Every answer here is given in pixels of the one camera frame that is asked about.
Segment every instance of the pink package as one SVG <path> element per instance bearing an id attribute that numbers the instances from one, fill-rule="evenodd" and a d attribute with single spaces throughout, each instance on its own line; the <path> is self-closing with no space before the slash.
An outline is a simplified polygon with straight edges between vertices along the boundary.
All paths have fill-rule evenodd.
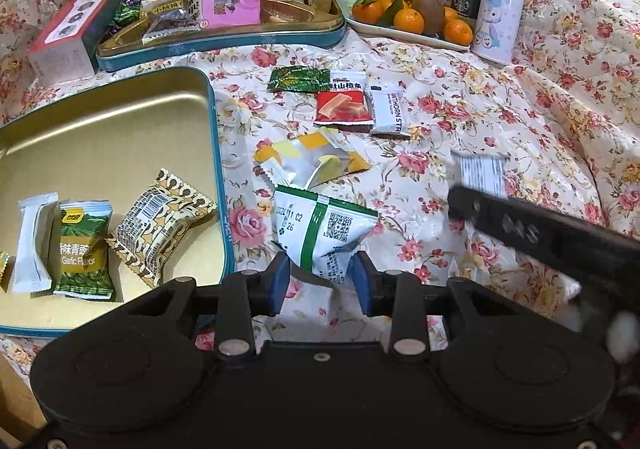
<path id="1" fill-rule="evenodd" d="M 260 0 L 198 0 L 201 28 L 260 23 Z"/>
<path id="2" fill-rule="evenodd" d="M 94 75 L 95 48 L 122 0 L 69 0 L 27 50 L 43 86 Z"/>

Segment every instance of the green candy wrapper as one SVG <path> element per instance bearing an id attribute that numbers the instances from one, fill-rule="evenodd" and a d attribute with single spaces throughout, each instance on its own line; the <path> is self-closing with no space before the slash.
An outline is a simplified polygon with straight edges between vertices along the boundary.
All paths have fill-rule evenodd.
<path id="1" fill-rule="evenodd" d="M 283 92 L 327 92 L 331 84 L 331 72 L 308 66 L 283 66 L 274 68 L 267 88 Z"/>

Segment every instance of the thermos bottle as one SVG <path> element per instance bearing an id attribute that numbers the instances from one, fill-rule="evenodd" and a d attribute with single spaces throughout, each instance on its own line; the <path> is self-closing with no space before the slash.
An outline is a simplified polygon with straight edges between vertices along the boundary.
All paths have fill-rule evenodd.
<path id="1" fill-rule="evenodd" d="M 473 52 L 500 64 L 511 64 L 524 0 L 481 0 Z"/>

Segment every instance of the blue tin rim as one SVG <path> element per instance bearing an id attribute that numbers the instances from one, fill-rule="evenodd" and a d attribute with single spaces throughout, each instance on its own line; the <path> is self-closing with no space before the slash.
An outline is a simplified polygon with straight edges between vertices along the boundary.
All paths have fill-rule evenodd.
<path id="1" fill-rule="evenodd" d="M 214 93 L 213 87 L 209 82 L 209 77 L 206 74 L 197 68 L 193 68 L 192 66 L 170 66 L 168 68 L 163 68 L 163 70 L 180 68 L 182 70 L 194 70 L 196 71 L 202 80 L 207 83 L 209 87 L 209 131 L 211 136 L 211 146 L 213 148 L 213 171 L 214 176 L 216 178 L 216 203 L 218 204 L 218 212 L 220 214 L 220 221 L 222 222 L 222 237 L 223 237 L 223 245 L 225 249 L 225 262 L 222 270 L 222 278 L 223 279 L 227 274 L 232 273 L 236 267 L 236 254 L 234 253 L 234 246 L 231 240 L 231 227 L 229 225 L 229 215 L 226 211 L 226 194 L 225 194 L 225 181 L 222 174 L 222 154 L 220 153 L 220 139 L 218 137 L 218 113 L 216 111 L 216 94 Z M 152 75 L 157 73 L 158 70 L 153 72 L 144 72 L 142 74 L 133 75 L 130 77 L 126 77 L 125 79 L 132 79 L 133 77 L 142 77 L 145 75 Z M 87 92 L 90 90 L 96 90 L 100 88 L 100 86 L 95 86 L 93 88 L 88 88 L 86 90 L 80 90 L 77 93 L 74 93 L 74 96 L 81 92 Z M 65 100 L 64 97 L 60 100 L 52 102 L 55 104 L 56 102 L 60 102 L 61 100 Z M 13 335 L 18 337 L 41 337 L 41 338 L 54 338 L 60 337 L 61 335 L 66 334 L 71 330 L 53 330 L 53 329 L 34 329 L 34 328 L 17 328 L 12 326 L 3 326 L 0 325 L 0 334 L 5 335 Z"/>

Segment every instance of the hawthorn strip packet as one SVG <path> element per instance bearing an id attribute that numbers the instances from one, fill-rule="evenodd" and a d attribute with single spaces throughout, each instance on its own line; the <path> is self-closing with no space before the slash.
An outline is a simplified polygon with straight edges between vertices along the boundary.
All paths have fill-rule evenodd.
<path id="1" fill-rule="evenodd" d="M 364 72 L 331 71 L 329 89 L 318 93 L 316 124 L 371 125 L 364 101 Z"/>
<path id="2" fill-rule="evenodd" d="M 369 108 L 374 124 L 369 134 L 388 135 L 395 138 L 409 138 L 409 122 L 402 105 L 402 90 L 383 90 L 370 86 L 367 90 Z"/>

